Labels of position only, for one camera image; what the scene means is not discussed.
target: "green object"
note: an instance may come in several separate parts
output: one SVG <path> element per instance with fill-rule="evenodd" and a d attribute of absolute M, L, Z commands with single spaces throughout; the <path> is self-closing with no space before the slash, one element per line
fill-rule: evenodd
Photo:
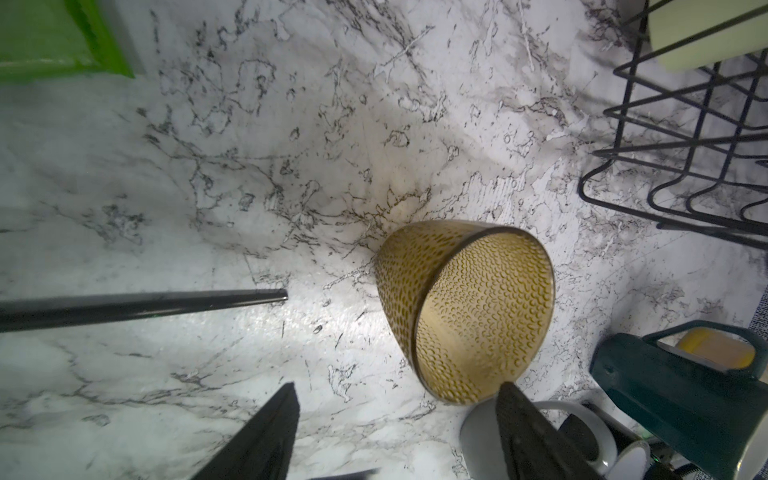
<path fill-rule="evenodd" d="M 657 342 L 697 326 L 741 336 L 754 360 L 721 371 Z M 758 380 L 767 363 L 755 332 L 696 320 L 642 339 L 618 333 L 598 347 L 590 373 L 618 408 L 714 478 L 752 480 L 768 458 L 768 385 Z"/>
<path fill-rule="evenodd" d="M 650 0 L 650 6 L 660 0 Z M 660 50 L 768 4 L 766 0 L 674 0 L 648 15 L 650 43 Z M 671 71 L 687 70 L 768 47 L 768 14 L 659 56 Z"/>
<path fill-rule="evenodd" d="M 134 76 L 95 0 L 0 0 L 0 81 L 94 71 Z"/>

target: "dish rack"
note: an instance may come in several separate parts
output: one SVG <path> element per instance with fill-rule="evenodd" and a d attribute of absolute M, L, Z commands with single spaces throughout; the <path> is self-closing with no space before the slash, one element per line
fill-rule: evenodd
<path fill-rule="evenodd" d="M 768 106 L 768 95 L 759 94 L 760 80 L 768 75 L 768 49 L 673 76 L 688 82 L 672 88 L 659 81 L 666 73 L 653 62 L 762 15 L 768 5 L 652 51 L 648 15 L 673 1 L 646 2 L 642 12 L 621 24 L 623 31 L 638 22 L 639 28 L 632 33 L 632 60 L 613 72 L 627 82 L 623 101 L 604 111 L 618 120 L 614 143 L 592 152 L 604 161 L 581 177 L 579 196 L 657 222 L 660 229 L 768 250 L 768 205 L 760 208 L 768 204 L 768 112 L 759 119 Z M 656 80 L 639 72 L 654 68 Z M 725 103 L 724 95 L 730 99 Z M 685 111 L 688 122 L 681 125 L 647 113 L 664 102 L 685 107 L 678 113 Z M 611 192 L 617 185 L 621 191 Z"/>

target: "white marble surface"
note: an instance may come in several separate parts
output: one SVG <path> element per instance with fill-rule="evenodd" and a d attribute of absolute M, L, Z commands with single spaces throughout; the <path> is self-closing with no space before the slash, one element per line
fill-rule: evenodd
<path fill-rule="evenodd" d="M 293 381 L 289 478 L 467 479 L 465 409 L 425 394 L 372 278 L 410 221 L 505 223 L 545 244 L 557 307 L 518 381 L 532 399 L 599 398 L 587 368 L 610 329 L 745 323 L 766 285 L 755 250 L 578 198 L 588 153 L 612 140 L 611 66 L 629 58 L 604 2 L 117 8 L 146 74 L 0 88 L 2 299 L 284 286 L 290 300 L 0 335 L 4 478 L 188 478 Z"/>

